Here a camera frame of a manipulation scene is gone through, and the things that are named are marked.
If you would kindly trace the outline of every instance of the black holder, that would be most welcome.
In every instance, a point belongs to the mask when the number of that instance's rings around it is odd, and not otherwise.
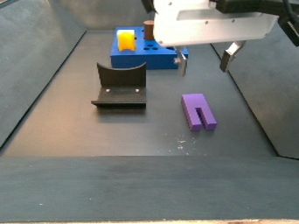
[[[98,63],[102,88],[98,107],[146,108],[146,63],[132,68],[108,68]]]

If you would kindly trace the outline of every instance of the yellow block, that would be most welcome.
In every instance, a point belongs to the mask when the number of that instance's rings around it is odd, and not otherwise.
[[[136,33],[135,30],[118,30],[118,50],[122,52],[126,49],[134,51],[136,49]]]

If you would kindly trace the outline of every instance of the blue block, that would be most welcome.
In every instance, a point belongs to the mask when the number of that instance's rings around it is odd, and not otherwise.
[[[118,30],[135,30],[135,51],[118,50]],[[185,48],[182,53],[189,58]],[[155,40],[144,40],[143,26],[118,27],[110,52],[111,65],[114,68],[138,67],[146,63],[146,69],[178,69],[174,64],[177,53],[173,47],[160,46]]]

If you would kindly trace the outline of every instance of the purple slotted block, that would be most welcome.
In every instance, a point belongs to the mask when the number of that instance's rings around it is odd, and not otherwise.
[[[203,94],[183,94],[182,105],[193,131],[202,129],[202,121],[206,130],[217,129],[218,122]]]

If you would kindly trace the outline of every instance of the gray wall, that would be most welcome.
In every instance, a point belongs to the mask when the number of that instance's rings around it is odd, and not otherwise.
[[[55,0],[0,8],[0,146],[86,32]]]
[[[116,26],[143,25],[154,17],[142,0],[58,0],[88,30],[114,30]]]
[[[214,46],[222,55],[229,44]],[[299,49],[279,26],[247,42],[230,72],[279,155],[299,158]]]

